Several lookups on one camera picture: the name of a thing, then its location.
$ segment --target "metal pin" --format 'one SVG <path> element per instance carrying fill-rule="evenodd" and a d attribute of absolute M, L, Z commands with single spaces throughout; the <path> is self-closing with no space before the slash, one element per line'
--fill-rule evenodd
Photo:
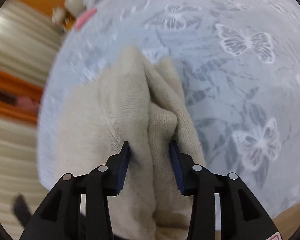
<path fill-rule="evenodd" d="M 69 180 L 72 178 L 72 175 L 70 173 L 67 173 L 65 175 L 62 176 L 63 180 Z"/>
<path fill-rule="evenodd" d="M 236 173 L 234 173 L 234 172 L 231 172 L 231 173 L 229 174 L 229 178 L 230 178 L 230 179 L 233 179 L 233 180 L 236 180 L 236 179 L 238 178 L 238 175 L 237 175 Z"/>
<path fill-rule="evenodd" d="M 101 172 L 104 172 L 104 171 L 107 171 L 108 170 L 108 167 L 106 165 L 101 165 L 99 168 L 98 168 L 99 171 Z"/>
<path fill-rule="evenodd" d="M 198 165 L 198 164 L 195 164 L 195 165 L 192 166 L 192 169 L 194 171 L 202 171 L 202 166 Z"/>

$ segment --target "wooden floor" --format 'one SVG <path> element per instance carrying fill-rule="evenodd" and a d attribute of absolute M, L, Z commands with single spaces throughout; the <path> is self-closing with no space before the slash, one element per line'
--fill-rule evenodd
<path fill-rule="evenodd" d="M 277 216 L 274 223 L 282 236 L 282 240 L 288 240 L 300 226 L 300 203 Z M 221 232 L 216 231 L 216 240 L 220 239 Z"/>

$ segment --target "beige knit fabric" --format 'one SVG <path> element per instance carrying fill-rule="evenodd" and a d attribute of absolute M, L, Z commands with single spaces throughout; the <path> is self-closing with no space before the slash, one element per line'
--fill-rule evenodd
<path fill-rule="evenodd" d="M 157 65 L 135 47 L 65 102 L 56 147 L 56 181 L 66 172 L 89 173 L 132 148 L 123 190 L 108 197 L 115 234 L 125 239 L 186 239 L 192 198 L 177 189 L 168 154 L 171 139 L 205 165 L 172 60 Z"/>

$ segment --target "label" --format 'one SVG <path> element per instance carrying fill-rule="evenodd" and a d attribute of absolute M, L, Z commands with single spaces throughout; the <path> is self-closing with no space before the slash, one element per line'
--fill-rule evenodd
<path fill-rule="evenodd" d="M 282 240 L 282 238 L 279 232 L 277 232 L 273 236 L 269 237 L 267 240 Z"/>

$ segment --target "crumpled cloth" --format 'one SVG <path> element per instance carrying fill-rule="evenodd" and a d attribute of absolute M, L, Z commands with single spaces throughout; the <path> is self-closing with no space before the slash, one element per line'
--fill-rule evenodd
<path fill-rule="evenodd" d="M 172 139 L 181 152 L 205 166 L 172 59 L 152 65 L 136 47 L 127 47 L 115 65 L 75 88 L 65 102 L 55 180 L 67 172 L 89 173 L 129 141 L 132 156 L 123 190 L 108 197 L 114 234 L 184 240 L 193 199 L 177 189 L 168 153 Z"/>

